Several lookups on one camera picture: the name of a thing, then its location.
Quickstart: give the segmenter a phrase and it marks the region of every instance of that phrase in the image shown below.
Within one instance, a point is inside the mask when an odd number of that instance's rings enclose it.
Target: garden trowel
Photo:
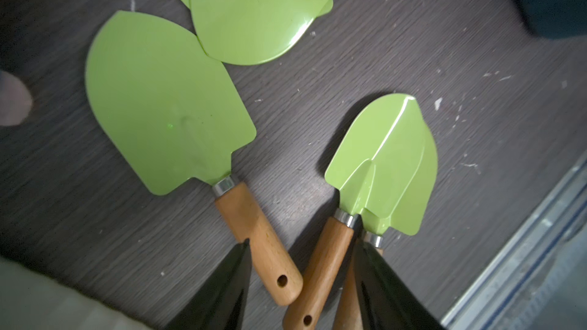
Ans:
[[[224,65],[188,30],[148,14],[118,11],[100,29],[86,64],[86,90],[100,126],[153,194],[190,178],[212,186],[216,207],[278,305],[302,276],[246,185],[231,154],[257,131]]]
[[[355,217],[382,234],[390,217],[409,233],[409,214],[396,213],[422,162],[427,127],[415,98],[391,94],[371,102],[353,121],[326,172],[340,190],[339,209],[328,219],[304,274],[304,288],[283,319],[285,330],[313,329],[353,236]]]

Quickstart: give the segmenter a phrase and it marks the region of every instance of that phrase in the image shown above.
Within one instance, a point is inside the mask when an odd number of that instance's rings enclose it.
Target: debris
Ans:
[[[463,165],[465,167],[473,167],[475,169],[475,171],[477,172],[477,174],[481,174],[481,170],[479,169],[479,165],[477,165],[476,163],[461,163],[461,165]]]
[[[130,11],[135,11],[137,8],[136,0],[130,0]]]
[[[439,99],[437,99],[437,100],[434,102],[434,109],[435,109],[436,111],[438,111],[438,110],[440,109],[440,103],[441,103],[441,102],[442,102],[442,97],[440,97]]]

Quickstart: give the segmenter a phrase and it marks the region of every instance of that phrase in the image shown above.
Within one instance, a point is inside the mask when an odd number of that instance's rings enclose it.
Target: dark wooden floor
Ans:
[[[25,125],[0,130],[0,253],[164,326],[234,239],[207,186],[151,195],[91,113],[89,44],[130,0],[0,8],[0,57],[36,102]],[[179,0],[136,9],[192,28]],[[258,129],[234,172],[303,270],[338,199],[323,179],[329,147],[369,100],[414,94],[438,181],[421,231],[387,232],[385,259],[440,318],[587,148],[587,40],[531,37],[512,0],[334,0],[309,32],[273,62],[227,67]],[[284,311],[254,274],[244,328],[277,329]]]

